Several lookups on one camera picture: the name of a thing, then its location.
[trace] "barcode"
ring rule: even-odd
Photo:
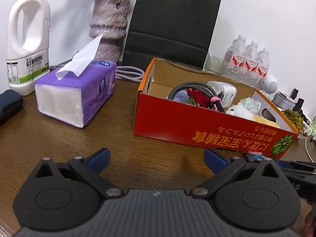
[[[12,83],[19,83],[20,82],[18,76],[11,76],[11,81],[12,81]]]

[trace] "wooden table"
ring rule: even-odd
[[[17,191],[43,157],[66,162],[87,157],[101,147],[111,151],[111,163],[101,173],[126,191],[128,188],[192,189],[213,173],[203,162],[203,149],[133,135],[138,84],[116,81],[113,96],[84,129],[40,114],[35,94],[24,97],[24,108],[0,127],[0,236],[20,227],[12,210]],[[316,160],[316,148],[308,143]],[[306,160],[304,140],[295,141],[283,157]],[[236,155],[224,152],[227,156]],[[302,201],[295,229],[302,226],[310,206]]]

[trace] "white plastic bottle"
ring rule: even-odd
[[[259,63],[256,69],[256,73],[258,74],[259,78],[256,88],[259,90],[261,89],[262,84],[265,81],[265,77],[270,67],[269,53],[270,51],[267,48],[263,48],[263,50],[259,52]]]
[[[244,71],[241,82],[252,87],[255,86],[258,81],[258,75],[255,72],[260,61],[257,50],[258,45],[257,42],[251,41],[251,44],[247,46],[244,53],[244,68],[246,71]]]
[[[20,11],[28,18],[26,40],[18,40]],[[35,89],[37,78],[49,73],[48,47],[51,10],[47,0],[18,0],[12,7],[8,24],[7,70],[9,86],[20,95]]]
[[[245,41],[246,37],[239,35],[238,39],[227,50],[222,63],[222,67],[226,69],[224,75],[235,81],[241,80],[240,70],[245,62]]]

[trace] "plush toy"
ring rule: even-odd
[[[254,115],[250,111],[248,111],[240,102],[237,105],[231,106],[226,111],[227,114],[234,115],[237,117],[241,117],[244,119],[249,119],[261,124],[266,124],[269,126],[280,128],[280,126],[277,123],[274,123],[270,120],[267,120],[261,116]]]

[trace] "white round device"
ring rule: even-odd
[[[262,84],[262,93],[269,99],[272,100],[271,94],[277,91],[277,79],[272,75],[267,75],[264,83]]]

